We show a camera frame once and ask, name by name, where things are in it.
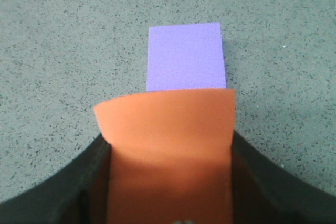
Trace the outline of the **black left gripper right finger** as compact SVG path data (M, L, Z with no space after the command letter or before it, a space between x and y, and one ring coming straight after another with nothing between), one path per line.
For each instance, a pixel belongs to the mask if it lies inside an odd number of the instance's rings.
M234 223L335 223L335 196L277 166L238 132L232 193Z

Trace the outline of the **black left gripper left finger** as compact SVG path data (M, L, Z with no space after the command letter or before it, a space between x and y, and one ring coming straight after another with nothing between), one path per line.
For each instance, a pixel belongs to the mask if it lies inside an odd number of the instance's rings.
M1 203L1 223L105 223L110 156L98 135L55 175Z

